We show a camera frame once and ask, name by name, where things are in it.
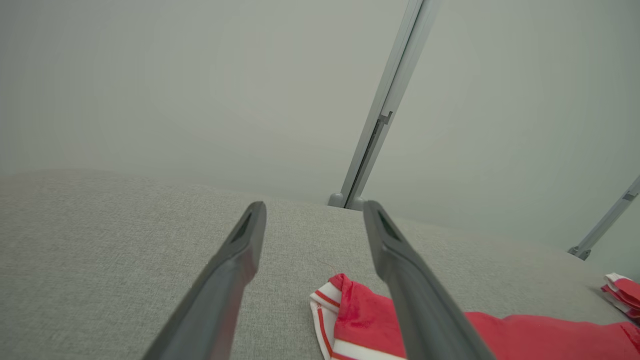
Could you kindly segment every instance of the gray fabric surface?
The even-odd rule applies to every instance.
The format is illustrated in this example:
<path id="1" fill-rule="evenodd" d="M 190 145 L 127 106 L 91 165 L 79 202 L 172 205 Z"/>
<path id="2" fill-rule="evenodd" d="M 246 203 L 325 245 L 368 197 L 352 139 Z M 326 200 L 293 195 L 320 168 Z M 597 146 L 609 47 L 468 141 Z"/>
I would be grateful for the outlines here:
<path id="1" fill-rule="evenodd" d="M 232 358 L 321 359 L 312 291 L 344 272 L 388 296 L 361 213 L 92 170 L 0 181 L 0 358 L 139 359 L 259 199 L 264 248 Z M 394 220 L 465 311 L 626 320 L 602 274 L 564 252 Z"/>

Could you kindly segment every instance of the fabric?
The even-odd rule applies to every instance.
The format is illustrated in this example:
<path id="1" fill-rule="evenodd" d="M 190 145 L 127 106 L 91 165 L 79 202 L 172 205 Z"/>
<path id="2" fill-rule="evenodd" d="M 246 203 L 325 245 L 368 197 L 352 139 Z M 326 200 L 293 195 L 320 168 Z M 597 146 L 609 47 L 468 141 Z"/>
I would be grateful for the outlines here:
<path id="1" fill-rule="evenodd" d="M 313 292 L 311 299 L 325 360 L 406 357 L 389 298 L 339 274 Z M 597 325 L 533 315 L 504 319 L 484 313 L 466 316 L 497 360 L 640 359 L 640 329 L 628 322 Z"/>
<path id="2" fill-rule="evenodd" d="M 640 323 L 640 284 L 616 273 L 604 277 L 604 297 L 629 318 Z"/>
<path id="3" fill-rule="evenodd" d="M 140 359 L 255 200 L 267 227 L 232 359 L 318 359 L 301 299 L 338 272 L 388 296 L 361 212 L 96 170 L 0 179 L 0 358 Z M 393 219 L 465 311 L 626 319 L 561 249 Z"/>

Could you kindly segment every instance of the red stripe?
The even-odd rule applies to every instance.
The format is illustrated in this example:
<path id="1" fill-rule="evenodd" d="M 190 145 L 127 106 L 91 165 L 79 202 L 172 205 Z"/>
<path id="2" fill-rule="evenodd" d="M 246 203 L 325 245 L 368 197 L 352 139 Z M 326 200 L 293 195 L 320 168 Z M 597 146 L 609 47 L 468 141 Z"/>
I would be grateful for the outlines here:
<path id="1" fill-rule="evenodd" d="M 324 301 L 328 302 L 329 304 L 331 304 L 331 305 L 333 305 L 335 307 L 340 307 L 340 303 L 330 299 L 328 296 L 326 296 L 325 294 L 321 293 L 320 290 L 316 290 L 316 295 L 321 297 Z"/>
<path id="2" fill-rule="evenodd" d="M 348 356 L 344 356 L 344 355 L 340 355 L 337 352 L 333 353 L 333 358 L 334 359 L 338 359 L 338 360 L 358 360 L 358 359 L 354 359 L 352 357 L 348 357 Z"/>
<path id="3" fill-rule="evenodd" d="M 322 339 L 327 351 L 329 351 L 329 357 L 333 357 L 333 350 L 329 344 L 329 339 L 326 338 L 326 332 L 324 331 L 324 317 L 322 316 L 322 308 L 318 308 L 318 319 L 320 320 L 320 331 L 322 332 Z"/>

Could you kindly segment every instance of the white backdrop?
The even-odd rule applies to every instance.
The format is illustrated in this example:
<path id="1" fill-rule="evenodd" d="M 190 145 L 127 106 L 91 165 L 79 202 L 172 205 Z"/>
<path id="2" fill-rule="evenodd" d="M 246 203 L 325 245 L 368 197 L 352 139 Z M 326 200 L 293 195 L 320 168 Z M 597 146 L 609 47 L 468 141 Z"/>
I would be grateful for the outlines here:
<path id="1" fill-rule="evenodd" d="M 577 245 L 640 174 L 638 19 L 638 1 L 445 1 L 362 196 Z"/>
<path id="2" fill-rule="evenodd" d="M 406 0 L 9 0 L 0 175 L 100 168 L 326 203 Z"/>

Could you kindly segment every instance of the red cloth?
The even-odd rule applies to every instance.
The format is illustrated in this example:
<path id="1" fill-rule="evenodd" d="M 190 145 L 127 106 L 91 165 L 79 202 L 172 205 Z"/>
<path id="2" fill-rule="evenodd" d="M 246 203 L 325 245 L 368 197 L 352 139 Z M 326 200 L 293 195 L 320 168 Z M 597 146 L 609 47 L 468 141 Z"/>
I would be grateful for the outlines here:
<path id="1" fill-rule="evenodd" d="M 607 282 L 602 286 L 605 299 L 629 318 L 640 323 L 640 285 L 616 273 L 607 274 L 604 279 Z"/>
<path id="2" fill-rule="evenodd" d="M 319 341 L 323 339 L 321 348 L 323 344 L 328 347 L 329 357 L 325 358 L 406 357 L 391 299 L 374 294 L 344 274 L 332 277 L 329 282 L 331 285 L 312 294 L 312 309 L 315 303 L 319 313 L 329 307 L 337 311 L 335 339 L 318 334 Z M 498 360 L 640 359 L 640 330 L 632 323 L 596 325 L 533 315 L 511 315 L 504 319 L 483 313 L 466 315 Z"/>

